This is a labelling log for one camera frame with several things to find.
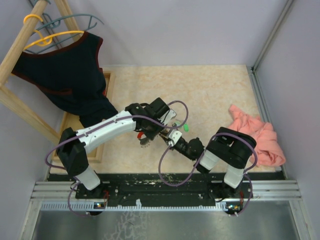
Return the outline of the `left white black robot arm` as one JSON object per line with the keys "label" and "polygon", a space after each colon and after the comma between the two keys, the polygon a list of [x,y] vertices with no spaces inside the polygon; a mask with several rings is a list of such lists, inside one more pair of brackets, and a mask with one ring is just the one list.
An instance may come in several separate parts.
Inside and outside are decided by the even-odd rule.
{"label": "left white black robot arm", "polygon": [[68,175],[82,183],[87,194],[97,199],[103,195],[104,186],[90,167],[87,154],[128,132],[141,131],[153,140],[176,115],[159,97],[150,104],[132,103],[115,116],[90,127],[77,131],[71,127],[65,129],[56,154]]}

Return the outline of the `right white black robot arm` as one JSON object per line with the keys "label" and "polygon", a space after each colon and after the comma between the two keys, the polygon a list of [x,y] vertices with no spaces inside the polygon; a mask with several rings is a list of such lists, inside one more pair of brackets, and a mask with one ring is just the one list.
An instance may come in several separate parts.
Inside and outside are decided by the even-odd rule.
{"label": "right white black robot arm", "polygon": [[219,162],[227,164],[222,183],[210,187],[211,196],[220,201],[235,198],[241,192],[249,158],[254,156],[255,164],[258,161],[256,146],[253,137],[225,127],[220,127],[206,146],[198,137],[190,141],[180,137],[173,143],[173,149],[195,161],[193,166],[202,174],[208,174]]}

